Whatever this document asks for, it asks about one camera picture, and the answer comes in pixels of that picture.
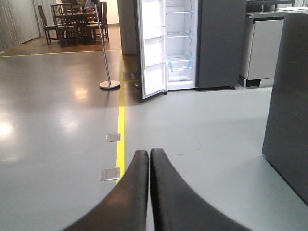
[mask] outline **cabinet door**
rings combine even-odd
[[[137,0],[142,98],[166,90],[165,1]]]
[[[256,21],[248,79],[274,78],[283,20]]]

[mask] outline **open refrigerator door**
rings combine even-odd
[[[137,0],[141,92],[148,98],[166,90],[165,0]]]

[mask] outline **wooden chair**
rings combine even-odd
[[[99,16],[100,21],[102,22],[102,35],[103,35],[103,41],[104,39],[107,39],[109,41],[109,33],[108,33],[108,23],[107,23],[107,3],[105,1],[101,2],[100,8],[99,8]],[[94,38],[94,42],[96,42],[97,37],[99,37],[99,34],[96,33],[96,30],[98,30],[98,23],[92,23],[89,25],[86,25],[87,34],[90,38]]]
[[[56,25],[47,25],[47,20],[46,20],[46,16],[45,13],[43,11],[43,7],[41,5],[38,5],[38,12],[40,14],[40,17],[42,19],[43,22],[43,28],[45,31],[45,37],[46,37],[46,41],[47,41],[47,45],[51,44],[52,40],[58,40],[58,33],[57,33],[57,26]],[[49,31],[54,30],[57,34],[57,37],[50,37]]]
[[[72,11],[72,4],[61,3],[51,5],[52,15],[57,26],[60,45],[65,46],[69,39],[76,40],[78,44],[78,27],[74,21],[74,13]]]

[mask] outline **black curved object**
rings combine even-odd
[[[148,201],[149,156],[136,151],[112,191],[88,214],[63,231],[144,231]]]
[[[163,149],[151,150],[150,178],[156,231],[250,231],[198,196]]]

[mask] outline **wooden floor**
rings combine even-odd
[[[120,50],[121,36],[118,24],[109,25],[109,41],[105,42],[106,50]],[[63,53],[63,52],[81,52],[81,51],[101,51],[102,45],[100,40],[93,44],[71,44],[67,47],[60,47],[58,41],[52,41],[51,45],[47,45],[44,36],[20,44],[0,54],[3,56],[15,55],[32,55],[32,54],[48,54],[48,53]]]

